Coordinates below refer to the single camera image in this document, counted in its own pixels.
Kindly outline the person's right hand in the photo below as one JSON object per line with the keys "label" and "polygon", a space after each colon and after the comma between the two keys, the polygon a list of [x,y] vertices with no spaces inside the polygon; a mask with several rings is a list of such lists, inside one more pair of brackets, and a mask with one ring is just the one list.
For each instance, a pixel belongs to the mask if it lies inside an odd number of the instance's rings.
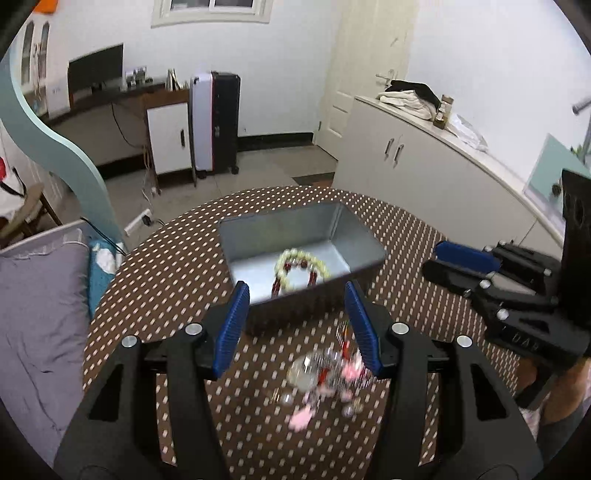
{"label": "person's right hand", "polygon": [[[539,426],[564,420],[577,410],[585,399],[589,371],[590,360],[583,358],[556,379],[540,414]],[[535,363],[522,358],[517,368],[517,391],[531,385],[536,375]]]}

